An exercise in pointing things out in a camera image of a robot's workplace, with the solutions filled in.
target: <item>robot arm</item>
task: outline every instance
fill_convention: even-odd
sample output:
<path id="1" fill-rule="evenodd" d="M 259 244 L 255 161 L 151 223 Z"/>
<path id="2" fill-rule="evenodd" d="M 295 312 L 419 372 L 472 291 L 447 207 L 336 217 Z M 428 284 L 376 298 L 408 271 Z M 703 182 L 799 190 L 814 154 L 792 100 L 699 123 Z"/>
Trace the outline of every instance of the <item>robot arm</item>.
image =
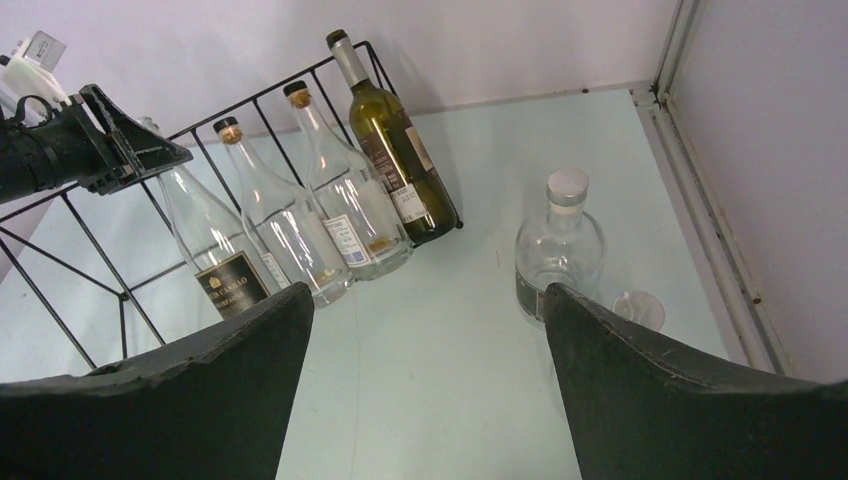
<path id="1" fill-rule="evenodd" d="M 0 109 L 0 203 L 72 181 L 106 195 L 192 159 L 128 117 L 97 85 L 64 98 L 25 95 L 11 118 Z M 33 110 L 42 113 L 37 124 Z"/>

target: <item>light blue table surface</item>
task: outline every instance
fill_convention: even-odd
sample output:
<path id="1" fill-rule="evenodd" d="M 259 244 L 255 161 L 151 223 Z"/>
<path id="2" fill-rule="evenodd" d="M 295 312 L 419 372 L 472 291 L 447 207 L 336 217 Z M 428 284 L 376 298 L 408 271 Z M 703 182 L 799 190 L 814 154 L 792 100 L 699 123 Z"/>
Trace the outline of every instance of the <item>light blue table surface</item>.
<path id="1" fill-rule="evenodd" d="M 586 210 L 608 242 L 603 290 L 651 292 L 666 310 L 662 333 L 727 358 L 630 96 L 525 100 L 413 121 L 465 228 L 317 312 L 279 477 L 579 478 L 550 353 L 514 298 L 515 234 L 525 214 L 544 207 L 551 171 L 577 165 L 589 175 Z M 301 167 L 305 140 L 281 139 Z M 284 171 L 269 139 L 255 144 Z M 223 197 L 194 151 L 191 170 Z M 221 146 L 209 151 L 236 183 Z M 77 189 L 71 198 L 128 283 L 180 260 L 140 188 L 110 197 Z M 32 241 L 118 288 L 62 202 Z M 36 252 L 20 260 L 94 361 L 119 360 L 115 297 Z M 168 341 L 219 319 L 186 268 L 138 297 Z M 88 371 L 14 271 L 0 305 L 0 381 Z M 157 346 L 129 304 L 126 318 L 131 355 Z"/>

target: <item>glass bottle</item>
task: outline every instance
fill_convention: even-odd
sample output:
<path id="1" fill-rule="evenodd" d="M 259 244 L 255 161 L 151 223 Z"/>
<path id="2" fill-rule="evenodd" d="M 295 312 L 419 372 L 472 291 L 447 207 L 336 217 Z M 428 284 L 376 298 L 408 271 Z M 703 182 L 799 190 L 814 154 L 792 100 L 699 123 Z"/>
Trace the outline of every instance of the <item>glass bottle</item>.
<path id="1" fill-rule="evenodd" d="M 548 207 L 529 216 L 515 239 L 515 293 L 526 318 L 541 326 L 545 289 L 565 284 L 597 299 L 606 241 L 598 222 L 583 211 L 589 177 L 577 167 L 548 177 Z"/>
<path id="2" fill-rule="evenodd" d="M 138 123 L 158 134 L 150 117 Z M 256 250 L 238 217 L 182 165 L 156 177 L 171 222 L 171 233 L 186 264 L 224 320 L 249 309 L 287 286 Z"/>
<path id="3" fill-rule="evenodd" d="M 342 258 L 357 280 L 393 272 L 412 254 L 412 243 L 368 159 L 330 129 L 304 82 L 286 85 L 283 92 L 312 151 L 306 186 Z"/>
<path id="4" fill-rule="evenodd" d="M 344 30 L 327 35 L 327 46 L 353 92 L 351 129 L 409 237 L 421 245 L 452 230 L 459 221 L 456 209 L 400 100 L 371 82 Z"/>
<path id="5" fill-rule="evenodd" d="M 219 120 L 213 128 L 238 172 L 242 224 L 253 244 L 271 252 L 289 282 L 309 285 L 316 308 L 341 298 L 353 275 L 306 191 L 262 162 L 235 117 Z"/>

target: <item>white label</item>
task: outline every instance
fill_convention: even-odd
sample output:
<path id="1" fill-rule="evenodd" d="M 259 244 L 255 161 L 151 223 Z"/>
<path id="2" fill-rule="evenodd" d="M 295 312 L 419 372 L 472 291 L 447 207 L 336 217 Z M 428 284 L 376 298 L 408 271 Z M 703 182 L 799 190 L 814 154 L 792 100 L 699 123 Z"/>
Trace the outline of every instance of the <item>white label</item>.
<path id="1" fill-rule="evenodd" d="M 274 277 L 274 280 L 280 284 L 280 288 L 286 288 L 291 283 L 289 283 L 289 279 L 283 274 L 283 269 L 280 268 L 280 265 L 274 260 L 274 256 L 270 253 L 263 253 L 262 261 L 265 262 L 265 266 L 268 267 L 268 270 L 271 272 L 271 275 Z"/>
<path id="2" fill-rule="evenodd" d="M 342 258 L 348 266 L 359 267 L 370 263 L 365 248 L 362 246 L 359 236 L 353 231 L 353 226 L 350 224 L 347 215 L 339 215 L 324 220 L 324 227 L 330 232 L 333 243 L 336 244 L 336 248 L 339 249 L 339 253 L 342 254 Z"/>
<path id="3" fill-rule="evenodd" d="M 421 197 L 412 184 L 398 188 L 392 192 L 391 197 L 403 223 L 414 222 L 427 215 L 427 207 L 421 203 Z"/>
<path id="4" fill-rule="evenodd" d="M 418 130 L 415 127 L 409 127 L 406 129 L 406 136 L 409 137 L 409 142 L 412 144 L 412 148 L 415 149 L 415 153 L 418 154 L 418 158 L 421 160 L 421 165 L 424 167 L 425 172 L 429 172 L 433 169 L 433 161 L 430 160 L 430 155 L 427 154 L 427 149 L 424 148 L 424 143 L 421 142 L 421 137 L 418 136 Z"/>

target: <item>wire rack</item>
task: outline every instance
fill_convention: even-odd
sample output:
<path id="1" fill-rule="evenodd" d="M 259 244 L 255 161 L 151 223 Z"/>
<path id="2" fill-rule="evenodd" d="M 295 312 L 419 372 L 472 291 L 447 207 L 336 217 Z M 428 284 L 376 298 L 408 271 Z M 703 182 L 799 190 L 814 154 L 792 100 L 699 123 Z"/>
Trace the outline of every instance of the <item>wire rack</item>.
<path id="1" fill-rule="evenodd" d="M 371 46 L 371 44 L 367 41 L 363 41 L 363 42 L 359 42 L 356 45 L 354 45 L 354 48 L 357 49 L 357 50 L 364 48 L 366 50 L 366 53 L 368 55 L 368 59 L 371 63 L 371 68 L 373 70 L 374 78 L 376 78 L 378 85 L 381 88 L 388 88 L 389 90 L 392 91 L 392 93 L 397 95 L 397 92 L 395 91 L 394 85 L 392 85 L 391 80 L 389 79 L 388 75 L 386 74 L 386 71 L 383 68 L 382 63 L 380 62 L 380 59 L 377 57 L 377 54 L 374 52 L 374 48 Z M 230 105 L 229 107 L 227 107 L 227 108 L 225 108 L 225 109 L 223 109 L 223 110 L 221 110 L 217 113 L 214 113 L 214 114 L 204 118 L 203 120 L 195 123 L 194 125 L 191 125 L 189 127 L 184 128 L 183 130 L 180 130 L 179 132 L 175 133 L 174 135 L 171 135 L 168 138 L 170 140 L 180 140 L 180 139 L 186 138 L 187 136 L 190 136 L 190 138 L 193 139 L 193 141 L 197 144 L 197 147 L 202 152 L 203 157 L 206 159 L 206 161 L 209 163 L 209 166 L 212 168 L 212 171 L 215 173 L 215 176 L 217 177 L 218 181 L 223 186 L 224 191 L 226 192 L 227 196 L 233 202 L 233 205 L 235 206 L 235 208 L 240 213 L 241 207 L 239 206 L 239 202 L 236 200 L 235 195 L 233 195 L 233 192 L 230 189 L 230 186 L 227 184 L 226 180 L 224 180 L 223 175 L 221 175 L 221 172 L 218 169 L 218 166 L 215 164 L 215 161 L 212 159 L 212 156 L 207 151 L 206 145 L 200 139 L 200 136 L 198 136 L 197 131 L 201 127 L 205 127 L 207 125 L 210 125 L 212 122 L 214 122 L 218 118 L 220 118 L 224 115 L 227 115 L 228 113 L 232 112 L 233 110 L 244 107 L 246 105 L 252 105 L 253 108 L 256 110 L 256 113 L 259 114 L 259 118 L 262 120 L 262 123 L 264 124 L 268 135 L 271 137 L 271 139 L 273 139 L 274 144 L 276 145 L 277 149 L 279 150 L 279 152 L 282 154 L 283 158 L 285 159 L 286 165 L 288 166 L 289 170 L 291 171 L 294 179 L 301 186 L 303 186 L 303 181 L 301 180 L 300 176 L 298 176 L 297 171 L 295 170 L 294 166 L 292 165 L 291 160 L 289 159 L 288 154 L 286 153 L 286 150 L 283 148 L 283 145 L 280 142 L 280 140 L 278 139 L 277 134 L 271 128 L 271 124 L 268 122 L 268 119 L 265 116 L 265 112 L 262 110 L 262 107 L 259 106 L 259 101 L 263 97 L 265 97 L 267 95 L 271 95 L 271 94 L 275 93 L 277 90 L 281 90 L 284 85 L 286 85 L 286 84 L 288 84 L 288 83 L 290 83 L 294 80 L 304 79 L 306 77 L 309 77 L 309 78 L 311 78 L 312 82 L 318 87 L 318 90 L 321 93 L 321 96 L 324 98 L 324 101 L 326 102 L 327 106 L 330 109 L 331 114 L 333 115 L 333 119 L 336 121 L 336 123 L 341 128 L 341 131 L 342 131 L 342 134 L 344 135 L 345 140 L 347 140 L 347 142 L 349 144 L 354 145 L 353 141 L 351 140 L 351 136 L 348 133 L 347 128 L 342 123 L 341 117 L 339 117 L 338 109 L 333 104 L 333 102 L 330 100 L 330 97 L 327 95 L 327 92 L 324 88 L 324 84 L 321 82 L 321 79 L 318 75 L 318 70 L 321 67 L 327 65 L 328 63 L 330 63 L 332 61 L 333 61 L 332 56 L 327 57 L 324 60 L 322 60 L 322 61 L 304 69 L 304 70 L 301 70 L 300 72 L 298 72 L 298 73 L 296 73 L 296 74 L 294 74 L 294 75 L 292 75 L 288 78 L 285 78 L 285 79 L 275 83 L 274 85 L 271 85 L 268 88 L 265 88 L 264 90 L 262 90 L 260 92 L 257 92 L 255 94 L 239 101 L 239 102 L 234 103 L 233 105 Z M 152 275 L 149 278 L 146 278 L 146 279 L 144 279 L 144 280 L 142 280 L 142 281 L 140 281 L 140 282 L 138 282 L 134 285 L 129 285 L 124 280 L 124 278 L 121 276 L 121 274 L 118 272 L 118 269 L 115 267 L 115 263 L 109 258 L 108 255 L 106 255 L 106 252 L 103 250 L 100 243 L 94 237 L 94 235 L 92 234 L 88 225 L 86 225 L 85 221 L 83 221 L 83 219 L 80 216 L 77 208 L 74 206 L 74 204 L 68 198 L 68 192 L 70 192 L 71 190 L 74 190 L 76 188 L 80 188 L 79 185 L 75 184 L 75 185 L 71 185 L 71 186 L 61 188 L 59 190 L 56 190 L 55 192 L 52 192 L 51 194 L 49 194 L 45 197 L 42 197 L 42 198 L 24 206 L 24 207 L 22 207 L 22 208 L 19 208 L 18 210 L 15 210 L 12 213 L 9 213 L 8 215 L 0 217 L 0 233 L 8 236 L 9 238 L 13 239 L 16 242 L 21 243 L 24 246 L 24 248 L 29 248 L 29 249 L 43 255 L 44 257 L 52 260 L 56 264 L 68 269 L 69 271 L 75 273 L 76 275 L 79 275 L 81 278 L 87 280 L 88 282 L 92 283 L 93 285 L 96 285 L 97 287 L 99 287 L 99 288 L 101 288 L 101 289 L 103 289 L 103 290 L 105 290 L 105 291 L 107 291 L 107 292 L 109 292 L 109 293 L 111 293 L 112 295 L 115 296 L 116 306 L 117 306 L 117 309 L 118 309 L 119 327 L 120 327 L 120 330 L 121 330 L 121 351 L 122 351 L 124 359 L 127 358 L 127 325 L 126 325 L 126 317 L 125 317 L 126 302 L 130 302 L 136 308 L 139 315 L 141 316 L 141 319 L 147 325 L 147 328 L 150 329 L 151 333 L 156 338 L 156 341 L 159 343 L 159 345 L 160 346 L 165 345 L 166 342 L 162 338 L 162 335 L 159 333 L 159 330 L 156 328 L 156 324 L 153 322 L 153 319 L 151 319 L 150 316 L 144 311 L 144 308 L 142 308 L 142 306 L 139 303 L 138 299 L 136 298 L 136 295 L 134 294 L 134 292 L 136 290 L 138 290 L 139 288 L 141 288 L 145 285 L 148 285 L 152 282 L 155 282 L 156 280 L 164 277 L 165 275 L 168 275 L 169 273 L 177 270 L 178 268 L 185 265 L 185 262 L 179 262 L 179 263 L 177 263 L 177 264 L 175 264 L 171 267 L 168 267 L 165 270 L 162 270 L 161 272 L 158 272 L 155 275 Z M 141 189 L 144 190 L 145 194 L 147 195 L 147 198 L 150 199 L 150 202 L 153 204 L 153 207 L 156 209 L 156 212 L 158 213 L 159 217 L 162 219 L 162 221 L 165 223 L 165 226 L 170 231 L 171 230 L 171 224 L 168 221 L 168 217 L 165 214 L 165 211 L 162 209 L 162 206 L 159 204 L 159 202 L 156 200 L 156 198 L 154 198 L 154 196 L 151 193 L 150 188 L 147 186 L 147 184 L 145 182 L 141 182 L 138 185 L 130 187 L 130 188 L 141 188 Z M 106 264 L 106 266 L 109 269 L 109 271 L 111 272 L 111 274 L 115 277 L 115 280 L 117 281 L 118 285 L 120 286 L 119 290 L 116 290 L 112 287 L 109 287 L 108 285 L 105 285 L 103 282 L 95 279 L 91 275 L 83 272 L 82 270 L 74 267 L 73 265 L 70 265 L 68 262 L 66 262 L 66 261 L 62 260 L 61 258 L 51 254 L 50 252 L 40 248 L 39 246 L 33 244 L 29 240 L 21 237 L 20 235 L 15 234 L 14 232 L 10 231 L 9 229 L 7 229 L 6 227 L 3 226 L 3 223 L 5 221 L 12 219 L 14 217 L 17 217 L 18 215 L 21 215 L 21 214 L 33 209 L 34 207 L 37 207 L 38 205 L 42 205 L 42 204 L 49 202 L 49 201 L 51 201 L 55 198 L 61 199 L 62 202 L 65 204 L 65 206 L 68 208 L 68 210 L 70 211 L 73 218 L 76 220 L 76 222 L 79 224 L 82 231 L 85 233 L 85 236 L 88 238 L 89 242 L 91 242 L 92 246 L 97 251 L 97 254 L 100 256 L 100 258 Z M 3 252 L 6 254 L 6 256 L 9 257 L 9 261 L 11 262 L 12 266 L 18 271 L 18 273 L 21 275 L 21 277 L 27 283 L 27 285 L 29 285 L 29 287 L 35 293 L 36 297 L 38 297 L 38 300 L 41 302 L 41 304 L 44 306 L 44 308 L 47 309 L 47 312 L 50 314 L 50 316 L 53 318 L 53 320 L 56 322 L 56 324 L 59 326 L 59 328 L 65 334 L 65 336 L 68 338 L 68 340 L 73 344 L 74 348 L 77 350 L 77 352 L 79 352 L 79 354 L 82 356 L 82 358 L 88 364 L 88 366 L 91 367 L 92 369 L 97 368 L 97 365 L 91 359 L 91 356 L 88 354 L 88 352 L 85 350 L 85 348 L 83 348 L 82 344 L 77 340 L 77 338 L 74 336 L 74 334 L 68 328 L 67 324 L 62 319 L 62 316 L 59 315 L 59 313 L 56 311 L 55 308 L 53 308 L 53 306 L 50 304 L 50 301 L 44 295 L 44 293 L 39 288 L 39 286 L 35 284 L 32 277 L 30 277 L 30 275 L 26 272 L 26 270 L 21 265 L 21 263 L 18 261 L 18 259 L 15 257 L 15 255 L 12 254 L 12 251 L 9 249 L 9 246 L 7 245 L 6 241 L 2 238 L 2 235 L 0 235 L 0 249 L 2 249 Z"/>

